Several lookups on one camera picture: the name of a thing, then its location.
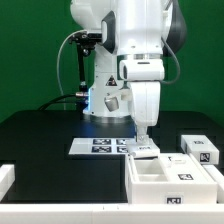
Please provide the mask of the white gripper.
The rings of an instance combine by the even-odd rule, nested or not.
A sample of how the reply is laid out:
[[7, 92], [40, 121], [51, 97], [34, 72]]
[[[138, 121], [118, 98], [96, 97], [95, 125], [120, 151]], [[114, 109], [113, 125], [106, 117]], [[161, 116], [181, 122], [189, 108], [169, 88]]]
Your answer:
[[140, 143], [148, 142], [147, 128], [157, 124], [160, 105], [159, 82], [131, 82], [130, 114], [137, 128]]

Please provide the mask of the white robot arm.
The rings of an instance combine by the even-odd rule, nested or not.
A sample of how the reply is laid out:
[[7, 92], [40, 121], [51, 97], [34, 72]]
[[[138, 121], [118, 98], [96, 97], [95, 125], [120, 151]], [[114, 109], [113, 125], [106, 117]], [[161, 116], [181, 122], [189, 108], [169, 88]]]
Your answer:
[[178, 0], [71, 0], [82, 28], [81, 53], [95, 52], [94, 81], [88, 90], [88, 118], [135, 124], [137, 145], [158, 120], [162, 58], [173, 57], [186, 37]]

